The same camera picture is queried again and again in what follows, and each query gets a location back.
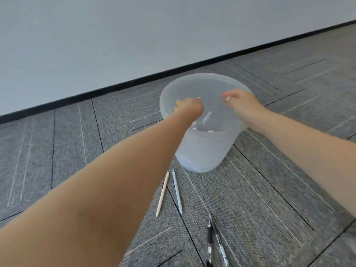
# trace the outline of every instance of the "pen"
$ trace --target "pen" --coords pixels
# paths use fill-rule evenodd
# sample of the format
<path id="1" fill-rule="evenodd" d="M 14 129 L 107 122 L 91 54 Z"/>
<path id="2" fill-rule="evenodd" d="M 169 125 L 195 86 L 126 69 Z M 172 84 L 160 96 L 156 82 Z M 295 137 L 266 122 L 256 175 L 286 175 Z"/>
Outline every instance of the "pen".
<path id="1" fill-rule="evenodd" d="M 159 197 L 159 202 L 158 202 L 158 206 L 157 206 L 156 217 L 158 217 L 159 212 L 161 211 L 161 206 L 162 206 L 162 201 L 163 201 L 164 193 L 166 192 L 168 177 L 169 177 L 169 172 L 167 172 L 166 178 L 164 179 L 164 182 L 163 182 L 162 191 L 161 191 L 161 196 Z"/>
<path id="2" fill-rule="evenodd" d="M 183 214 L 183 208 L 182 208 L 182 203 L 180 201 L 180 194 L 179 194 L 179 189 L 177 184 L 176 172 L 174 170 L 172 170 L 172 175 L 173 175 L 173 186 L 174 186 L 174 190 L 176 191 L 179 212 L 180 214 Z"/>
<path id="3" fill-rule="evenodd" d="M 209 259 L 207 260 L 207 267 L 212 267 L 211 248 L 212 248 L 212 227 L 211 227 L 211 221 L 209 219 L 209 223 L 207 225 L 207 252 L 209 254 Z"/>
<path id="4" fill-rule="evenodd" d="M 217 227 L 216 227 L 216 224 L 214 222 L 214 219 L 212 218 L 211 213 L 209 213 L 209 218 L 211 220 L 212 229 L 215 232 L 215 236 L 216 236 L 217 242 L 219 244 L 219 248 L 220 248 L 220 253 L 221 253 L 222 259 L 223 259 L 223 261 L 225 263 L 225 266 L 228 267 L 229 266 L 228 257 L 226 256 L 225 249 L 224 249 L 223 244 L 221 242 L 220 235 L 219 235 L 219 233 L 217 231 Z"/>

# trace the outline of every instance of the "translucent bucket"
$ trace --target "translucent bucket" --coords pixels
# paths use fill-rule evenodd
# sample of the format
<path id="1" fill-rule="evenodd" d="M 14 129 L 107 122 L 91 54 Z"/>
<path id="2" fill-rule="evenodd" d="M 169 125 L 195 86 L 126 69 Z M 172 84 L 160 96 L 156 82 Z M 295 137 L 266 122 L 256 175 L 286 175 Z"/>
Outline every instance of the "translucent bucket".
<path id="1" fill-rule="evenodd" d="M 173 113 L 177 99 L 201 97 L 204 104 L 203 115 L 186 131 L 176 152 L 178 161 L 186 169 L 198 173 L 215 169 L 223 161 L 238 134 L 245 130 L 243 122 L 221 100 L 222 93 L 236 88 L 251 92 L 241 82 L 230 77 L 197 73 L 180 77 L 163 89 L 159 108 L 164 118 Z"/>

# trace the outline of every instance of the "wall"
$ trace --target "wall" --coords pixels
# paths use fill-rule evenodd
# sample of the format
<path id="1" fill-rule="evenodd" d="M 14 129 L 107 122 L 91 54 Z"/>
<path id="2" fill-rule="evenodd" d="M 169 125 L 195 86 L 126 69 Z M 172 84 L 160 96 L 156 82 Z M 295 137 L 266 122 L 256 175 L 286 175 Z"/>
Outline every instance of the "wall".
<path id="1" fill-rule="evenodd" d="M 356 18 L 356 0 L 0 0 L 0 115 Z"/>

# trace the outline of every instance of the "hand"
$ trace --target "hand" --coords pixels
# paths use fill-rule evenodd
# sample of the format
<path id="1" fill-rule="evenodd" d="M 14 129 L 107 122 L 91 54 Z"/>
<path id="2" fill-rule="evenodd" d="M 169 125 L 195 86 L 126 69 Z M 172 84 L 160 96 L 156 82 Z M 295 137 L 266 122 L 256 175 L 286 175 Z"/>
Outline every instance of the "hand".
<path id="1" fill-rule="evenodd" d="M 189 125 L 198 119 L 204 111 L 201 98 L 186 98 L 183 101 L 177 99 L 176 104 L 174 112 L 181 114 L 188 121 Z"/>
<path id="2" fill-rule="evenodd" d="M 250 92 L 233 89 L 222 94 L 222 101 L 228 107 L 232 107 L 237 117 L 244 122 L 245 125 L 253 130 L 260 132 L 259 120 L 269 112 Z"/>

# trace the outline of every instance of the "person's left hand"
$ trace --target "person's left hand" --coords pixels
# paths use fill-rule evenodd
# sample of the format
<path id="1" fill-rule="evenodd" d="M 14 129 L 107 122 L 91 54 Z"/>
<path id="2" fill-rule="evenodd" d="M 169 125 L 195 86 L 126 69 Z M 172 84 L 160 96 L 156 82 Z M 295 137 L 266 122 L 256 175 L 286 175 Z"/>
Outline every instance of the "person's left hand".
<path id="1" fill-rule="evenodd" d="M 198 119 L 204 111 L 201 98 L 186 98 L 183 101 L 177 99 L 176 104 L 174 112 L 182 114 L 184 118 L 191 122 Z"/>

